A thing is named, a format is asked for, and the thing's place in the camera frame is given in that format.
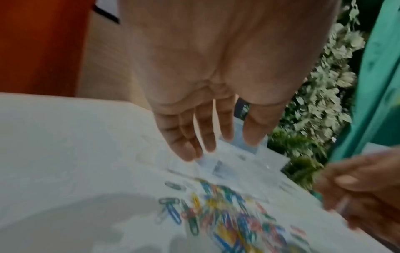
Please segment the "table surface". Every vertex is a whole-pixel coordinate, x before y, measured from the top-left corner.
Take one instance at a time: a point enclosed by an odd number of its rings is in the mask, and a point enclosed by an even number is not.
[[[156,181],[176,178],[136,160],[149,138],[162,142],[151,112],[131,103],[0,93],[5,252],[168,252],[167,246],[149,246],[152,237],[170,245],[170,252],[187,252],[192,245],[172,251],[169,228],[144,225],[154,203],[138,193],[162,194]],[[282,193],[277,201],[301,214],[303,227],[321,231],[311,239],[316,247],[332,253],[389,252],[306,198]]]

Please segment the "hand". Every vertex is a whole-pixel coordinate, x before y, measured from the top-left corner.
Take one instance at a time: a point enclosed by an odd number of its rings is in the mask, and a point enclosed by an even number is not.
[[[326,210],[345,197],[344,218],[350,228],[361,227],[400,244],[400,148],[360,155],[328,165],[315,189]]]
[[[258,145],[277,125],[325,42],[337,0],[120,0],[136,78],[171,149],[185,161],[233,139],[235,94],[251,103],[243,126]]]

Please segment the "orange wall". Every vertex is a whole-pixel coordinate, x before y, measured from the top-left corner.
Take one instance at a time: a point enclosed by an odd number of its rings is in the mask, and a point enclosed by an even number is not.
[[[73,96],[93,1],[2,1],[0,92]]]

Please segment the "white table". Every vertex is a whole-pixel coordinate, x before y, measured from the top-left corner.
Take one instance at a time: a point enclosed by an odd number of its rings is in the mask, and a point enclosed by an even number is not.
[[[0,93],[0,251],[212,252],[185,227],[154,224],[155,198],[177,194],[164,181],[183,179],[136,160],[149,139],[163,142],[151,113],[130,103]],[[284,192],[276,201],[286,210],[271,212],[321,253],[389,252],[316,204]]]

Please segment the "teal garment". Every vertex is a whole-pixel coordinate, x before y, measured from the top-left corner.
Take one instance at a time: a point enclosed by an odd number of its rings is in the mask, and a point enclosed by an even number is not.
[[[335,143],[330,161],[360,154],[366,143],[400,144],[400,0],[385,0],[366,45],[353,122]]]

